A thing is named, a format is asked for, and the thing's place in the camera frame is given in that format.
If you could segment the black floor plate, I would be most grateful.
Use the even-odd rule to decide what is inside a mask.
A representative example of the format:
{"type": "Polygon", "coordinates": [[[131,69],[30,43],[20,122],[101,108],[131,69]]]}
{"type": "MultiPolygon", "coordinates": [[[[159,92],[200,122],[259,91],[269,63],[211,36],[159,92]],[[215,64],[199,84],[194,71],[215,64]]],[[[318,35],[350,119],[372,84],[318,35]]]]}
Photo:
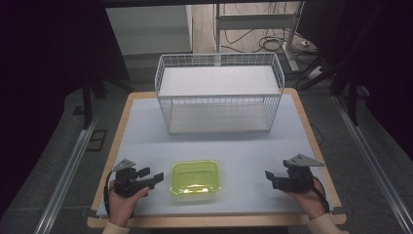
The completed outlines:
{"type": "Polygon", "coordinates": [[[91,152],[101,151],[106,139],[106,135],[106,130],[94,130],[90,137],[86,150],[91,152]]]}

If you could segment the white wire basket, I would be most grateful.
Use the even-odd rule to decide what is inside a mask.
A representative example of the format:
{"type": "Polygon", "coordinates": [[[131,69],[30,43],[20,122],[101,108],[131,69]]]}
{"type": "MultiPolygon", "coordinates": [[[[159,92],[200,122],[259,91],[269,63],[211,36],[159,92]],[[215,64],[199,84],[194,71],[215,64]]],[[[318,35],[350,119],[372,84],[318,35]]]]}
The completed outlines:
{"type": "Polygon", "coordinates": [[[171,134],[269,132],[283,88],[274,53],[162,55],[155,76],[171,134]]]}

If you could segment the black stand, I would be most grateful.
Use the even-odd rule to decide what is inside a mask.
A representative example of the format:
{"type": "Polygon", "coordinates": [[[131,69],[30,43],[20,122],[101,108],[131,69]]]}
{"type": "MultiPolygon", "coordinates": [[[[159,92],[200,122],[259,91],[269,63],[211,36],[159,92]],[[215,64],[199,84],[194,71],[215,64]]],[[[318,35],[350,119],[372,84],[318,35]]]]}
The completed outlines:
{"type": "Polygon", "coordinates": [[[308,90],[315,84],[334,75],[329,91],[333,96],[339,96],[348,87],[347,113],[352,123],[357,126],[357,77],[356,77],[356,56],[357,52],[348,52],[344,58],[331,68],[324,70],[320,75],[312,80],[300,85],[300,91],[308,90]]]}
{"type": "Polygon", "coordinates": [[[91,125],[93,119],[91,94],[94,94],[96,98],[106,98],[107,96],[107,89],[103,84],[103,77],[99,73],[86,74],[83,78],[82,92],[84,103],[83,129],[86,130],[91,125]]]}

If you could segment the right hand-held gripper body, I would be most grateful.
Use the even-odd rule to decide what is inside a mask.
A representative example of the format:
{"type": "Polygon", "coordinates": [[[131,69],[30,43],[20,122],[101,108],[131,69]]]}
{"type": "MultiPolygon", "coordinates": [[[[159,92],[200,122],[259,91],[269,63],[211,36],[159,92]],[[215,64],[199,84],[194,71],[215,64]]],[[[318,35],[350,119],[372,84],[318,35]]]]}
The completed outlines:
{"type": "Polygon", "coordinates": [[[283,160],[288,177],[277,176],[278,181],[289,183],[288,192],[306,193],[314,187],[314,176],[311,167],[323,167],[324,163],[303,154],[283,160]]]}

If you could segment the white board panel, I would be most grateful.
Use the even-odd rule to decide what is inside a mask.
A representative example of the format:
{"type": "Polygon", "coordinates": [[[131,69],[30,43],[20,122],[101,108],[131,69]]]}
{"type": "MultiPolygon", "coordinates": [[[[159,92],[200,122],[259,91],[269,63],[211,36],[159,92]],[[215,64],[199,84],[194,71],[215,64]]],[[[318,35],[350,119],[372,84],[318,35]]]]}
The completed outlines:
{"type": "Polygon", "coordinates": [[[189,5],[107,8],[106,14],[124,56],[193,51],[189,5]]]}

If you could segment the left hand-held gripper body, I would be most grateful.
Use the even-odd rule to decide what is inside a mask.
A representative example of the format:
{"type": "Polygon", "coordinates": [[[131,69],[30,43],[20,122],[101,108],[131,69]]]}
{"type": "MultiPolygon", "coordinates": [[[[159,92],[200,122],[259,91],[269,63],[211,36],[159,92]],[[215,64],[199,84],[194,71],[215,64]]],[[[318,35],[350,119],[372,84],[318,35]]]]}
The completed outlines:
{"type": "Polygon", "coordinates": [[[138,170],[134,166],[134,162],[124,159],[113,169],[115,172],[114,191],[122,197],[129,198],[145,187],[155,188],[153,177],[146,179],[139,177],[138,170]]]}

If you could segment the green lidded plastic container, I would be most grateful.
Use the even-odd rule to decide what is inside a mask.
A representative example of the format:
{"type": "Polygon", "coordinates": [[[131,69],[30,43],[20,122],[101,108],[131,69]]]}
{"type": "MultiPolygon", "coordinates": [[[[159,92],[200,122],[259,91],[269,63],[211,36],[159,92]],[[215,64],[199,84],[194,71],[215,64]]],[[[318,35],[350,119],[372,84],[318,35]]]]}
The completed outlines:
{"type": "Polygon", "coordinates": [[[215,161],[185,161],[171,168],[169,191],[173,195],[213,194],[220,189],[219,167],[215,161]]]}

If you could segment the white metal stand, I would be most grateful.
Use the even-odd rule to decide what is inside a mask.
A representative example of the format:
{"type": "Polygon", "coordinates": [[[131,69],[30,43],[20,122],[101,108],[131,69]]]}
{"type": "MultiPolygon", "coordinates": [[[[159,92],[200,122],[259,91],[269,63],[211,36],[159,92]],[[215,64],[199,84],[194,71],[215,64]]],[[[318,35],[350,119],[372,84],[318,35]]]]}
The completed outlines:
{"type": "Polygon", "coordinates": [[[221,52],[222,30],[248,29],[287,29],[288,36],[282,42],[282,51],[292,72],[299,70],[298,64],[291,52],[292,41],[300,20],[304,1],[299,1],[291,14],[255,14],[255,15],[222,15],[221,7],[215,4],[215,51],[221,52]]]}

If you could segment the aluminium floor rail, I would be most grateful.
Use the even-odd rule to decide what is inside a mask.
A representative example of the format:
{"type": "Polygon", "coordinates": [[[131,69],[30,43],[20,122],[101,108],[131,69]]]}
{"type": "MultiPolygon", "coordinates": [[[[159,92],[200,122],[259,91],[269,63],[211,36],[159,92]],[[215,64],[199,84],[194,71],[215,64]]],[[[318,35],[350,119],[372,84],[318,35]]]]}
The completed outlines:
{"type": "Polygon", "coordinates": [[[51,233],[63,201],[83,158],[86,146],[92,136],[96,121],[97,119],[93,118],[90,124],[81,131],[33,234],[51,233]]]}
{"type": "Polygon", "coordinates": [[[345,102],[340,98],[333,96],[332,99],[336,103],[336,106],[340,112],[342,119],[344,120],[347,128],[350,131],[352,138],[354,139],[358,150],[364,159],[367,167],[375,178],[377,184],[380,187],[385,199],[387,200],[394,216],[400,225],[404,234],[413,234],[413,215],[407,209],[404,201],[399,193],[396,191],[391,181],[387,177],[383,167],[377,160],[372,148],[365,139],[359,126],[354,122],[347,114],[347,106],[345,102]]]}

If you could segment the person's left hand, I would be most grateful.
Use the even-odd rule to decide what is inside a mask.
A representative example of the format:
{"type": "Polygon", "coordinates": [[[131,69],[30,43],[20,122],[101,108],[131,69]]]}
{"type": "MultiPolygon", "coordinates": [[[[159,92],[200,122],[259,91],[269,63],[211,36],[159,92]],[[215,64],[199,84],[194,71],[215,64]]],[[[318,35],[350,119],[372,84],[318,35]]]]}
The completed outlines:
{"type": "Polygon", "coordinates": [[[117,226],[127,227],[138,201],[147,196],[150,189],[145,187],[131,197],[125,198],[114,191],[114,184],[114,180],[109,183],[109,221],[117,226]]]}

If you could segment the person's right hand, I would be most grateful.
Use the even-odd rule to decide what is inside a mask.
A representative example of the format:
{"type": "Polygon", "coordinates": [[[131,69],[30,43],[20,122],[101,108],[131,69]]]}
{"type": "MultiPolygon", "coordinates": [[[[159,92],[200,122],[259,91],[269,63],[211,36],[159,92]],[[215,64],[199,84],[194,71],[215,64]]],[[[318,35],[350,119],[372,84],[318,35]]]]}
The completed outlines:
{"type": "Polygon", "coordinates": [[[315,219],[328,212],[325,207],[325,191],[317,177],[314,178],[314,187],[306,193],[288,192],[307,214],[309,220],[315,219]]]}

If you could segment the white power strip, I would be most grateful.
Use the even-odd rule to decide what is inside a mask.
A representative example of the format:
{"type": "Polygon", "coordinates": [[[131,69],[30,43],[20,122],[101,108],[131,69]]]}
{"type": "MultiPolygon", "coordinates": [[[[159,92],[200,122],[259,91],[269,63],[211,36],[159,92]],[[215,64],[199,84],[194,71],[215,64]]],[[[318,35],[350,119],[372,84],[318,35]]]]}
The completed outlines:
{"type": "Polygon", "coordinates": [[[323,58],[319,54],[319,52],[316,52],[315,58],[305,67],[303,70],[303,73],[300,76],[300,79],[314,79],[321,75],[321,73],[324,71],[323,68],[323,58]]]}

